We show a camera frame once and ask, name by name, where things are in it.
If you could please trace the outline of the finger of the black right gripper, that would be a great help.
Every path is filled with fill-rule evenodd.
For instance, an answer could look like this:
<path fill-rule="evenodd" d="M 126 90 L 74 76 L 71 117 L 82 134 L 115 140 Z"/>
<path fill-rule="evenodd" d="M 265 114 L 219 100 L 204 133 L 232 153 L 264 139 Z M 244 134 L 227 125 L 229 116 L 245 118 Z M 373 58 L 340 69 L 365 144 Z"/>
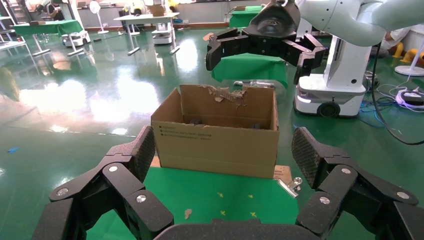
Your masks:
<path fill-rule="evenodd" d="M 282 41 L 281 58 L 296 67 L 293 84 L 297 85 L 300 78 L 308 77 L 313 69 L 321 66 L 326 48 L 311 34 L 305 33 L 299 39 Z"/>
<path fill-rule="evenodd" d="M 237 28 L 228 28 L 208 37 L 205 66 L 212 71 L 222 58 L 245 54 L 249 50 L 249 37 Z"/>

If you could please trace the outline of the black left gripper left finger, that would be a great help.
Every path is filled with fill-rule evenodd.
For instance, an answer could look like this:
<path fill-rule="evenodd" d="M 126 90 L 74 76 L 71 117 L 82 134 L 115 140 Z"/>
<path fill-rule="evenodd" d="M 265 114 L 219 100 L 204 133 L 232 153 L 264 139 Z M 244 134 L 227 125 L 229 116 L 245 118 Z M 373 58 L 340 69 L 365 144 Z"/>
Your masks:
<path fill-rule="evenodd" d="M 151 126 L 111 147 L 97 166 L 56 187 L 33 232 L 34 240 L 84 240 L 102 215 L 114 211 L 137 240 L 152 240 L 174 216 L 144 181 L 155 156 Z"/>

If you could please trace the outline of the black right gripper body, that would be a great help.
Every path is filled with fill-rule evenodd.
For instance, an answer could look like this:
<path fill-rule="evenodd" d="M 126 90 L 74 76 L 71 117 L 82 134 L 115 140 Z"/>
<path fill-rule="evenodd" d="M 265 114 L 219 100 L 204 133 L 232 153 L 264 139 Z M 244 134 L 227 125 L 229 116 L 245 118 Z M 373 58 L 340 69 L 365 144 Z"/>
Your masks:
<path fill-rule="evenodd" d="M 285 41 L 294 42 L 300 24 L 300 10 L 294 1 L 269 2 L 243 29 L 248 36 L 247 52 L 283 56 Z"/>

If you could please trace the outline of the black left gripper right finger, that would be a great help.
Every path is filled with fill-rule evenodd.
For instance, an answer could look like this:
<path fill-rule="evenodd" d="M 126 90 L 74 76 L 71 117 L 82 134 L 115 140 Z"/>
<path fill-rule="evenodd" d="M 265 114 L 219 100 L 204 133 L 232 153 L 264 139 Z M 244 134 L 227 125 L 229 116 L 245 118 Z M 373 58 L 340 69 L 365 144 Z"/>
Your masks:
<path fill-rule="evenodd" d="M 295 129 L 292 156 L 314 194 L 296 224 L 326 239 L 342 213 L 353 215 L 377 240 L 421 240 L 424 210 L 411 192 L 361 168 L 343 149 Z"/>

